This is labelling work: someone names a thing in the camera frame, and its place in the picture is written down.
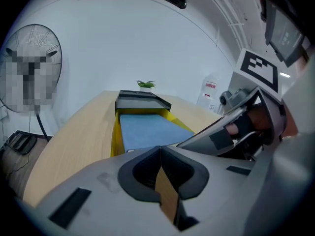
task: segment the fan stand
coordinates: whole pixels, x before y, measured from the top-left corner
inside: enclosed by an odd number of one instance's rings
[[[46,131],[45,131],[44,127],[43,127],[43,124],[41,123],[41,120],[40,120],[40,117],[39,117],[39,113],[36,111],[35,114],[36,114],[36,118],[37,118],[37,120],[38,120],[38,124],[39,124],[39,126],[40,126],[40,129],[41,129],[41,131],[43,132],[43,135],[44,135],[46,141],[49,142],[49,138],[48,138],[48,136],[47,136],[47,134],[46,134]]]

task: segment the potted plant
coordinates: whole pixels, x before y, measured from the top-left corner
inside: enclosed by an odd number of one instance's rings
[[[156,85],[154,84],[154,81],[148,81],[148,82],[143,82],[143,81],[137,81],[140,91],[142,92],[151,92],[152,88],[155,88]]]

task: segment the electric fan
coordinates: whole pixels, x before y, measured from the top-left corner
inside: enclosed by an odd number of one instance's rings
[[[62,52],[56,35],[42,25],[17,30],[1,49],[0,100],[18,113],[34,111],[39,126],[40,106],[49,104],[62,67]]]

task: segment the white wall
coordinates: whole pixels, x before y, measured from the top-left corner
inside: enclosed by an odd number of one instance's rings
[[[212,0],[188,0],[185,10],[163,0],[32,0],[10,33],[28,24],[50,28],[63,52],[53,108],[41,113],[48,135],[103,90],[137,90],[136,80],[196,103],[204,77],[230,78],[239,54]],[[6,135],[28,131],[28,116],[9,112]],[[31,132],[41,134],[35,117]]]

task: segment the wooden table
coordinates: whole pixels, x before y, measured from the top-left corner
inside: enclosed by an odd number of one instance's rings
[[[35,207],[54,187],[101,159],[110,157],[117,91],[104,91],[75,113],[53,136],[28,179],[23,200]],[[195,133],[220,116],[178,97],[159,95],[171,113]]]

